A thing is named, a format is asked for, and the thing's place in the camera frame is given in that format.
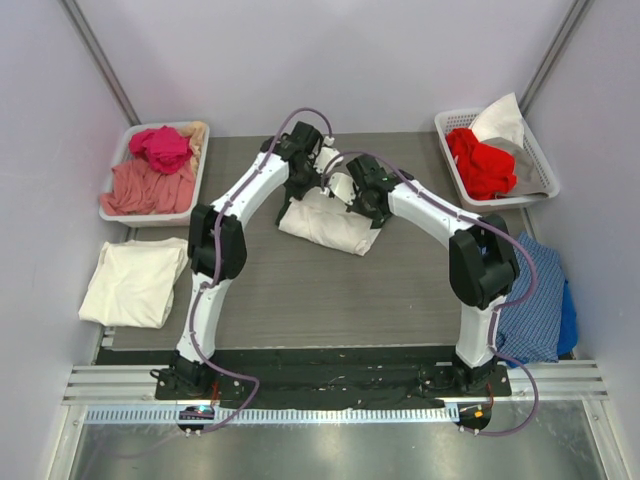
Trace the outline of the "white and green t-shirt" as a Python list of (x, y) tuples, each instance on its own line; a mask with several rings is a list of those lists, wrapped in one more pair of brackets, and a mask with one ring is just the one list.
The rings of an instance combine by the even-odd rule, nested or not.
[(371, 249), (381, 232), (371, 219), (348, 212), (346, 204), (325, 196), (319, 187), (309, 190), (302, 200), (291, 198), (277, 225), (289, 235), (358, 256)]

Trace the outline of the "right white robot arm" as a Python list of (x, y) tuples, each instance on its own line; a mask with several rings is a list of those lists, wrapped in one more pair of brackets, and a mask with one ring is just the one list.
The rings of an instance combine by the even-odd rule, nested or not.
[(506, 300), (520, 269), (502, 217), (481, 217), (430, 192), (405, 172), (386, 171), (371, 155), (347, 163), (355, 212), (376, 226), (402, 218), (431, 235), (448, 252), (449, 285), (461, 302), (458, 341), (449, 377), (451, 387), (472, 395), (494, 373), (498, 306)]

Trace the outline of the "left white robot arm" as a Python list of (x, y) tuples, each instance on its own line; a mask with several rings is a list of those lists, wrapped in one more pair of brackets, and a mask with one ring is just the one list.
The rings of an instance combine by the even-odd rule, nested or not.
[(222, 306), (247, 260), (245, 227), (276, 189), (306, 186), (316, 178), (314, 162), (322, 144), (316, 128), (298, 122), (291, 132), (267, 139), (226, 193), (194, 207), (188, 235), (192, 296), (169, 367), (158, 377), (160, 387), (193, 399), (211, 391), (215, 369), (210, 363)]

